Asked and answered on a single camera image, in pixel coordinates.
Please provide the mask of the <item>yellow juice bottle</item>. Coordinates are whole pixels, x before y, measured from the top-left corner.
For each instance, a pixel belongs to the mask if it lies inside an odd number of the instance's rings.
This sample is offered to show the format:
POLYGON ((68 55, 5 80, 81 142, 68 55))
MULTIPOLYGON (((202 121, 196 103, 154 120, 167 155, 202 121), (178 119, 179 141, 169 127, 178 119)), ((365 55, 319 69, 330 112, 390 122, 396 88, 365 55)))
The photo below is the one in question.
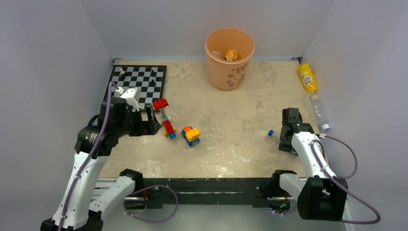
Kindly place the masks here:
POLYGON ((318 91, 317 81, 309 63, 299 65, 298 73, 306 92, 318 91))

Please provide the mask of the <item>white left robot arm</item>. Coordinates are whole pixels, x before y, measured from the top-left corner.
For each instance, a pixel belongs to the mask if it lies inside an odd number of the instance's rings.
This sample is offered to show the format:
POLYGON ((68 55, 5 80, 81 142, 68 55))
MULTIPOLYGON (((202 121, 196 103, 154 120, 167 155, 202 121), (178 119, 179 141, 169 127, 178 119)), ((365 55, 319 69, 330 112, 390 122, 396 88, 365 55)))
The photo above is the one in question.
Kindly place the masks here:
POLYGON ((77 135, 74 165, 63 199, 53 217, 42 222, 40 230, 100 231, 103 219, 120 198, 142 194, 143 175, 125 169, 118 184, 91 202, 100 172, 119 139, 155 135, 161 128, 153 105, 146 105, 144 111, 148 117, 146 121, 124 98, 108 98, 101 103, 100 113, 77 135))

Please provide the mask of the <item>clear plastic bottle white cap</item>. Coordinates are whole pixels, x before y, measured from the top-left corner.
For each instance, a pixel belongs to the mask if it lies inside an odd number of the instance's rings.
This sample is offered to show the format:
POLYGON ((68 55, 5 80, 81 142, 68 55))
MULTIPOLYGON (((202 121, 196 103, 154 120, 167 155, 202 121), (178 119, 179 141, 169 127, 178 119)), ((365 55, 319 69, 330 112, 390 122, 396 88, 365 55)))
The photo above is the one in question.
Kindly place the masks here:
POLYGON ((323 130, 327 130, 330 128, 329 125, 329 120, 328 117, 326 115, 326 112, 324 110, 324 107, 322 106, 320 99, 318 97, 318 95, 315 92, 309 92, 307 94, 309 103, 312 107, 315 119, 317 124, 323 129, 323 130))

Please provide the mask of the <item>orange tea bottle navy label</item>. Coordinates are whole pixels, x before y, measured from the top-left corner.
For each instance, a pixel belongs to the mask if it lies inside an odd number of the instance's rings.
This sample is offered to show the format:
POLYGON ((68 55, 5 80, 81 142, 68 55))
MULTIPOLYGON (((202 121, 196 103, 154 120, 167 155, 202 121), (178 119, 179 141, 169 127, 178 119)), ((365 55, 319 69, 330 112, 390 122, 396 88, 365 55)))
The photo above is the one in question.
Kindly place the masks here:
POLYGON ((225 53, 225 60, 226 61, 237 61, 239 57, 239 53, 236 50, 228 49, 225 53))

